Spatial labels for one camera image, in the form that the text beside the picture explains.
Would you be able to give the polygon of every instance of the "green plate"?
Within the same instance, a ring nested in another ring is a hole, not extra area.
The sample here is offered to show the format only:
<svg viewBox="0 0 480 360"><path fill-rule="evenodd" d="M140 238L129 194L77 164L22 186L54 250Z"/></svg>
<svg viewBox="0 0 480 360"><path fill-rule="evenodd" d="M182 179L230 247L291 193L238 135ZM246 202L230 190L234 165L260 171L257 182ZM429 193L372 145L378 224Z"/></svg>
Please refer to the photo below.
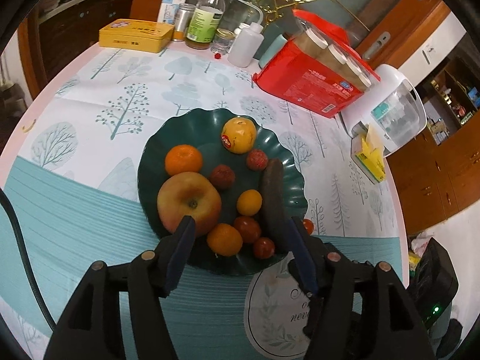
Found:
<svg viewBox="0 0 480 360"><path fill-rule="evenodd" d="M219 164L225 164L235 172L235 183L227 191L221 191L222 212L219 222L232 224L238 216L236 203L246 190L258 189L260 172L246 167L246 154L233 154L220 142L223 125L232 117L227 109L206 111L193 109L182 116L172 117L158 130L145 145L138 166L138 195L148 222L159 238L170 233L165 230L158 217L157 194L162 184L169 178L165 172L165 156L177 145L189 144L196 147L203 156L200 171L208 178ZM284 166L283 202L287 217L303 218L308 203L303 195L304 179L297 171L292 153L284 148L271 130L260 127L249 116L257 129L255 148L263 150L268 158L279 158ZM286 254L275 254L269 259L256 259L251 245L244 245L233 257L216 256L207 246L206 236L199 237L188 260L189 264L207 269L220 275L252 275L283 259Z"/></svg>

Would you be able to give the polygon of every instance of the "tomato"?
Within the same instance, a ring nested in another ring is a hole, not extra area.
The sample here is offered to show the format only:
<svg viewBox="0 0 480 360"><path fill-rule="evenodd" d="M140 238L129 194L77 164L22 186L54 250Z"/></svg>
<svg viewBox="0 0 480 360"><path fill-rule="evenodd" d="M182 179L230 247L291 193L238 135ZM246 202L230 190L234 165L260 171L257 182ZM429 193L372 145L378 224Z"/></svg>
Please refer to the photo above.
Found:
<svg viewBox="0 0 480 360"><path fill-rule="evenodd" d="M302 220L302 223L305 226L305 229L306 229L308 235L311 235L311 233L314 232L314 223L309 219Z"/></svg>
<svg viewBox="0 0 480 360"><path fill-rule="evenodd" d="M249 216L235 218L233 227L237 229L246 244L253 244L262 233L258 222Z"/></svg>
<svg viewBox="0 0 480 360"><path fill-rule="evenodd" d="M270 238L260 237L253 244L253 254L258 259L268 259L275 254L275 244Z"/></svg>

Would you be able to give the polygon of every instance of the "screw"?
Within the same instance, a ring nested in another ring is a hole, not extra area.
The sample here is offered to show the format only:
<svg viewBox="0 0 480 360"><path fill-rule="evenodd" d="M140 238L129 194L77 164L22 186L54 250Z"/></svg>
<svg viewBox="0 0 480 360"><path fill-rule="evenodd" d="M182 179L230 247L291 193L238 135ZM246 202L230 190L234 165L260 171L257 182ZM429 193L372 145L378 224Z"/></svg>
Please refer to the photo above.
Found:
<svg viewBox="0 0 480 360"><path fill-rule="evenodd" d="M378 263L378 267L384 272L388 272L390 269L392 269L392 266L385 261L380 261Z"/></svg>
<svg viewBox="0 0 480 360"><path fill-rule="evenodd" d="M99 271L100 269L103 268L103 261L95 261L92 265L91 265L92 269L94 271Z"/></svg>
<svg viewBox="0 0 480 360"><path fill-rule="evenodd" d="M155 252L153 250L146 250L142 253L142 259L145 261L151 260L155 257Z"/></svg>
<svg viewBox="0 0 480 360"><path fill-rule="evenodd" d="M327 259L329 259L334 263L340 261L340 258L341 258L340 255L335 251L331 251L330 253L327 254Z"/></svg>

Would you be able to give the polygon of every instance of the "brown elongated fruit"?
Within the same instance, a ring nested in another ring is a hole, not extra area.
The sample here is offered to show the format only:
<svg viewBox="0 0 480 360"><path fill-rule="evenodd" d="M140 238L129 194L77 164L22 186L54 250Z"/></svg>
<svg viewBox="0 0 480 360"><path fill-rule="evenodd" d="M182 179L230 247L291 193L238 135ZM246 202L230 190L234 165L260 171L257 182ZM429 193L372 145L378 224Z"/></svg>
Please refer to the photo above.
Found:
<svg viewBox="0 0 480 360"><path fill-rule="evenodd" d="M267 167L260 177L259 192L263 199L259 212L263 234L273 240L277 252L287 253L289 248L282 236L282 229L286 226L283 207L283 164L278 158L268 160Z"/></svg>

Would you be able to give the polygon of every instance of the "table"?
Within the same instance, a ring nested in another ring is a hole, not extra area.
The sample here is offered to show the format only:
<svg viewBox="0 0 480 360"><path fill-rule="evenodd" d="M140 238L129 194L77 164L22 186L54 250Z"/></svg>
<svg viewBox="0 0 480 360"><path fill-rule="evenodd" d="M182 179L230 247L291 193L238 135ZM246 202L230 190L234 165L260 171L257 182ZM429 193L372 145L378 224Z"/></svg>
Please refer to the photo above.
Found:
<svg viewBox="0 0 480 360"><path fill-rule="evenodd" d="M405 228L390 171L386 182L373 185L351 161L339 120L261 91L250 78L255 71L255 63L237 69L183 43L159 54L94 45L37 97L0 157L0 185L19 216L54 319L93 261L128 262L157 244L138 202L136 169L148 138L168 118L196 107L226 107L272 129L306 180L306 217L316 234L351 259L389 261L408 283ZM51 332L3 212L0 241L6 267L0 312L25 351L41 359ZM307 304L287 272L289 258L255 276L186 267L178 289L162 300L178 357L301 357ZM121 295L127 358L135 359L128 312Z"/></svg>

